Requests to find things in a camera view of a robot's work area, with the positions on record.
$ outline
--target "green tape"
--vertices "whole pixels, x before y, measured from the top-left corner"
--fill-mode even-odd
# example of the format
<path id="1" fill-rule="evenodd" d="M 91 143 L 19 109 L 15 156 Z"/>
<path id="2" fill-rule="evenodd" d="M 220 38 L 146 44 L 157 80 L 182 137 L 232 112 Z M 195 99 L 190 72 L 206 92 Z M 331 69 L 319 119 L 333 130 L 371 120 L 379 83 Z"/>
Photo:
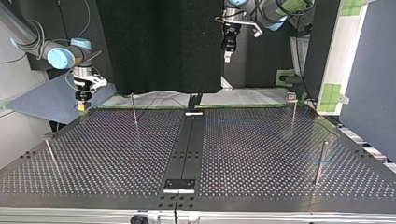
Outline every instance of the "green tape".
<path id="1" fill-rule="evenodd" d="M 211 109 L 211 108 L 280 108 L 286 107 L 289 104 L 265 104 L 265 105 L 198 105 L 198 109 Z"/>
<path id="2" fill-rule="evenodd" d="M 341 98 L 341 84 L 325 84 L 323 93 L 320 99 L 320 112 L 335 112 L 335 108 L 340 103 Z"/>
<path id="3" fill-rule="evenodd" d="M 291 83 L 286 83 L 284 81 L 280 80 L 280 77 L 294 77 L 295 76 L 295 71 L 294 69 L 289 69 L 289 70 L 277 70 L 276 72 L 276 83 L 275 85 L 277 87 L 292 87 L 293 84 Z"/>
<path id="4" fill-rule="evenodd" d="M 282 7 L 289 12 L 295 13 L 297 11 L 306 10 L 306 2 L 305 0 L 288 0 L 282 4 Z M 286 13 L 283 12 L 280 8 L 276 10 L 276 13 L 282 16 L 286 16 Z"/>
<path id="5" fill-rule="evenodd" d="M 99 109 L 132 109 L 131 105 L 100 105 L 97 108 Z M 179 110 L 179 109 L 186 109 L 186 106 L 181 106 L 181 105 L 153 105 L 153 106 L 136 106 L 135 109 L 141 109 L 141 110 L 165 110 L 165 109 L 174 109 L 174 110 Z"/>
<path id="6" fill-rule="evenodd" d="M 341 8 L 341 16 L 359 16 L 364 0 L 345 0 Z"/>

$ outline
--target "cable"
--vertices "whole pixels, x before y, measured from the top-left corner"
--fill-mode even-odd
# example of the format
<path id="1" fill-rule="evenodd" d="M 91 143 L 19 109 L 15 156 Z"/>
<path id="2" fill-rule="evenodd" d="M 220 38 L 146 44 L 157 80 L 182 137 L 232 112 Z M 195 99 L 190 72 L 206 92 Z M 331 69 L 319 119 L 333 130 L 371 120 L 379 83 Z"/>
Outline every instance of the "cable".
<path id="1" fill-rule="evenodd" d="M 298 28 L 300 27 L 300 18 L 301 18 L 301 17 L 299 17 L 298 20 L 297 20 L 297 34 L 296 34 L 297 64 L 298 64 L 298 67 L 299 67 L 299 70 L 300 70 L 300 73 L 301 73 L 301 79 L 302 79 L 302 81 L 303 81 L 304 88 L 305 88 L 305 90 L 306 90 L 306 94 L 308 94 L 309 100 L 311 100 L 312 105 L 314 106 L 315 110 L 317 110 L 317 105 L 314 103 L 313 98 L 312 98 L 312 95 L 311 95 L 311 93 L 309 92 L 308 87 L 306 86 L 305 78 L 304 78 L 304 71 L 301 69 L 301 64 L 300 64 L 300 52 L 299 52 L 299 46 L 298 46 Z"/>
<path id="2" fill-rule="evenodd" d="M 241 10 L 241 11 L 239 11 L 239 12 L 233 14 L 233 15 L 220 16 L 220 17 L 223 18 L 223 19 L 227 19 L 227 18 L 231 18 L 231 17 L 237 16 L 237 15 L 243 14 L 243 13 L 245 13 L 245 12 L 243 10 Z"/>
<path id="3" fill-rule="evenodd" d="M 84 0 L 85 5 L 87 5 L 87 9 L 88 9 L 88 21 L 87 21 L 87 25 L 85 26 L 85 28 L 81 31 L 81 33 L 79 33 L 78 38 L 80 38 L 88 29 L 88 27 L 91 24 L 91 8 L 90 5 L 88 4 L 87 0 Z"/>
<path id="4" fill-rule="evenodd" d="M 8 62 L 1 62 L 0 64 L 15 63 L 15 62 L 18 62 L 18 61 L 22 60 L 25 56 L 26 56 L 26 53 L 24 53 L 24 54 L 23 54 L 20 58 L 18 58 L 18 59 L 11 60 L 11 61 L 8 61 Z"/>
<path id="5" fill-rule="evenodd" d="M 96 58 L 97 56 L 99 56 L 102 53 L 101 50 L 96 51 L 95 53 L 92 54 L 91 58 L 87 59 L 87 61 L 85 61 L 84 63 L 90 62 L 92 61 L 94 58 Z"/>

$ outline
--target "black cloth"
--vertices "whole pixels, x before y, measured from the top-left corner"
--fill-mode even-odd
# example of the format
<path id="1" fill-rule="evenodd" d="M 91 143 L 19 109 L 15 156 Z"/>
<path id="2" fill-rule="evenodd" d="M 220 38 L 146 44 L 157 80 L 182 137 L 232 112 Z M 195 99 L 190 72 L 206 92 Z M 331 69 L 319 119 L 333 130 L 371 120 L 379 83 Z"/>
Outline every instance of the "black cloth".
<path id="1" fill-rule="evenodd" d="M 222 0 L 97 0 L 119 94 L 216 92 Z"/>

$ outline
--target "white cable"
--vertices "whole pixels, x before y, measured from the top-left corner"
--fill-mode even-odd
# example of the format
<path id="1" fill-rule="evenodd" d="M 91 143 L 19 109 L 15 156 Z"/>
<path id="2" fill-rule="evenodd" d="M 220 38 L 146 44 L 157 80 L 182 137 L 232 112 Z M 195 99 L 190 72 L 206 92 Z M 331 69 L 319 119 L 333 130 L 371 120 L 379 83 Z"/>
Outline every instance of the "white cable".
<path id="1" fill-rule="evenodd" d="M 88 9 L 88 21 L 87 21 L 87 25 L 85 26 L 85 28 L 81 31 L 81 33 L 79 33 L 78 38 L 80 38 L 85 31 L 87 31 L 88 27 L 90 26 L 91 23 L 91 9 L 90 9 L 90 5 L 88 4 L 87 0 L 84 0 L 85 5 L 87 5 L 87 9 Z"/>
<path id="2" fill-rule="evenodd" d="M 34 50 L 34 49 L 36 49 L 36 48 L 39 47 L 39 45 L 40 45 L 40 37 L 41 37 L 41 36 L 40 36 L 40 31 L 38 31 L 38 28 L 37 28 L 36 25 L 33 24 L 33 26 L 35 27 L 35 30 L 36 30 L 36 32 L 37 32 L 37 38 L 38 38 L 37 42 L 35 43 L 34 46 L 32 46 L 32 47 L 30 47 L 30 48 L 27 48 L 27 47 L 21 45 L 20 43 L 15 42 L 15 43 L 17 44 L 17 46 L 18 46 L 19 49 L 21 49 L 21 50 L 23 50 L 23 51 L 26 51 L 26 50 Z"/>
<path id="3" fill-rule="evenodd" d="M 98 73 L 99 77 L 101 77 L 99 70 L 95 66 L 93 66 L 92 68 Z"/>
<path id="4" fill-rule="evenodd" d="M 99 56 L 101 53 L 102 53 L 101 50 L 96 51 L 95 53 L 92 54 L 91 58 L 87 59 L 87 61 L 85 61 L 84 63 L 88 63 L 88 62 L 92 61 L 94 58 Z"/>

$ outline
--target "gray panel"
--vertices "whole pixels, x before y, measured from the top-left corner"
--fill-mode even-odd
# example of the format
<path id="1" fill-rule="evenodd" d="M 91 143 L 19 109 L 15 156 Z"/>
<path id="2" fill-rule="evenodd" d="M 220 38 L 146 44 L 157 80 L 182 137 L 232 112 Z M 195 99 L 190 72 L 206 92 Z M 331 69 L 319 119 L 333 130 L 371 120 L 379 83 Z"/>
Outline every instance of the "gray panel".
<path id="1" fill-rule="evenodd" d="M 67 85 L 64 76 L 56 77 L 50 82 L 46 82 L 34 90 L 25 93 L 23 96 L 10 102 L 7 108 L 63 124 L 72 122 L 80 114 L 76 110 L 77 100 L 75 98 L 75 91 Z M 73 76 L 69 75 L 67 80 L 69 83 L 73 83 Z M 99 106 L 113 96 L 115 92 L 116 87 L 114 84 L 109 83 L 93 95 L 90 100 L 91 106 Z"/>
<path id="2" fill-rule="evenodd" d="M 340 120 L 354 133 L 396 161 L 396 1 L 371 3 L 361 31 Z"/>
<path id="3" fill-rule="evenodd" d="M 163 178 L 184 113 L 137 116 L 135 125 L 131 110 L 96 111 L 50 143 L 56 161 L 44 144 L 22 155 L 0 172 L 0 206 L 172 209 Z"/>
<path id="4" fill-rule="evenodd" d="M 202 144 L 189 151 L 202 158 L 186 162 L 183 177 L 195 177 L 198 187 L 184 209 L 395 212 L 394 173 L 326 119 L 298 109 L 291 120 L 291 108 L 206 110 L 193 124 L 191 143 Z M 315 186 L 323 141 L 329 147 Z"/>
<path id="5" fill-rule="evenodd" d="M 339 6 L 340 0 L 318 0 L 315 8 L 306 64 L 305 68 L 302 68 L 305 84 L 314 99 L 318 99 L 320 93 Z"/>

